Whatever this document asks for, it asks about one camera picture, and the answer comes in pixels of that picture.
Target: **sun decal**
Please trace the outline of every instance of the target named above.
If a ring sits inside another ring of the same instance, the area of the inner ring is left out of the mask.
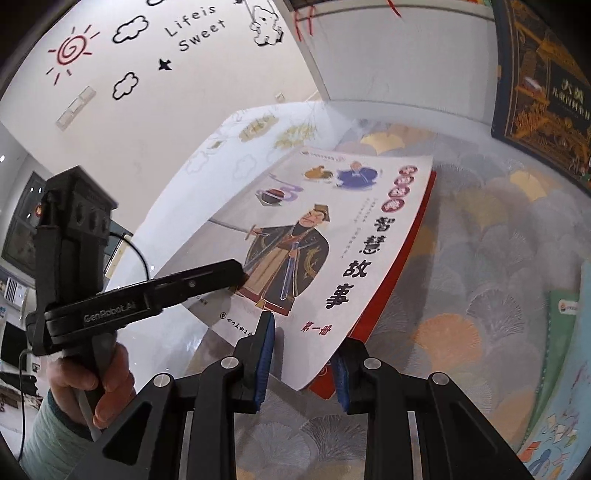
[[[60,80],[60,76],[64,73],[63,67],[66,67],[66,73],[68,77],[72,76],[72,71],[69,65],[78,60],[81,56],[92,55],[91,51],[87,51],[90,40],[95,38],[100,32],[92,33],[90,30],[92,25],[88,25],[83,34],[75,35],[76,27],[72,28],[72,33],[66,38],[59,48],[52,48],[48,50],[48,53],[56,55],[56,62],[59,67],[51,67],[45,75],[49,75],[51,72],[56,72],[56,76],[53,85],[57,85]]]

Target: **sleeve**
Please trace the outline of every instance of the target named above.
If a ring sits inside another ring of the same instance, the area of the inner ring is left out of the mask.
[[[378,176],[378,171],[374,170],[373,168],[364,168],[363,170],[364,170],[363,175],[368,180],[375,180],[376,177]]]
[[[71,421],[50,391],[25,442],[21,466],[31,480],[63,480],[91,444],[88,428]]]

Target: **hand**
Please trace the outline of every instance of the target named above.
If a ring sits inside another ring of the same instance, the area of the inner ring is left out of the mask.
[[[72,389],[94,390],[99,384],[96,376],[74,361],[60,358],[47,367],[47,378],[60,409],[73,421],[85,425],[86,422]],[[117,344],[113,361],[102,379],[105,395],[96,406],[95,416],[92,419],[95,427],[101,430],[107,428],[121,413],[135,397],[134,383],[134,376],[129,371],[127,349]]]

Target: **light switch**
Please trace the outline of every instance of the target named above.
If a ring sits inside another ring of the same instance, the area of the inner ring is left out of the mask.
[[[56,122],[56,125],[60,128],[60,130],[64,131],[72,123],[72,120],[74,120],[74,114],[70,111],[65,111],[60,119]]]
[[[78,112],[80,112],[80,110],[82,110],[82,107],[84,107],[85,103],[82,100],[82,98],[77,97],[76,100],[74,100],[70,106],[68,107],[68,110],[70,112],[72,112],[74,115],[77,115]]]
[[[80,98],[84,103],[90,102],[96,96],[96,90],[92,87],[86,87],[80,94]]]

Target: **cloud decal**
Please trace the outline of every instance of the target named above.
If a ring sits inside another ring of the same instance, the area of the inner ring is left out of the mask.
[[[117,33],[113,37],[113,42],[123,43],[127,40],[134,40],[139,37],[139,34],[148,28],[150,22],[143,16],[138,15],[133,20],[120,25],[117,28]]]
[[[246,155],[236,162],[233,177],[235,180],[245,179],[256,167],[256,160],[252,155]]]
[[[136,77],[134,72],[129,72],[122,80],[115,83],[113,88],[113,98],[115,100],[121,100],[124,96],[129,95],[134,91],[139,83],[139,78]]]

